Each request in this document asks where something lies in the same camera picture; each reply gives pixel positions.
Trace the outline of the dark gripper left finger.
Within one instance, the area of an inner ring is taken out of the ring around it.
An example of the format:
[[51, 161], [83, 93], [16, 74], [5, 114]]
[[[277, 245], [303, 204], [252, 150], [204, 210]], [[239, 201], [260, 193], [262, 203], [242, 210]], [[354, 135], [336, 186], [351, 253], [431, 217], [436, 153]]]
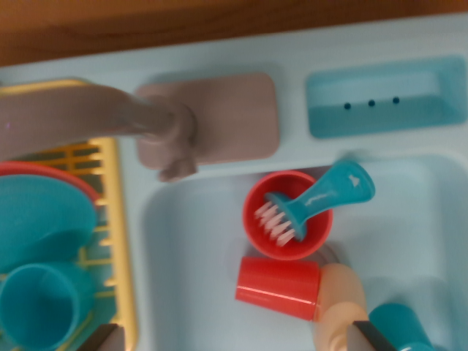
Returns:
[[124, 328], [114, 323], [100, 325], [86, 340], [86, 350], [124, 351]]

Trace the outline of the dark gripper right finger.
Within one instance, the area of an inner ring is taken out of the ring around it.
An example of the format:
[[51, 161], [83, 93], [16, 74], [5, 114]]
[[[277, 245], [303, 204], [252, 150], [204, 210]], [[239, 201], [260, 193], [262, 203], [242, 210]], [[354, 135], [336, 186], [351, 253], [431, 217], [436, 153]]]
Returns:
[[370, 321], [354, 321], [347, 327], [348, 351], [393, 350], [393, 345]]

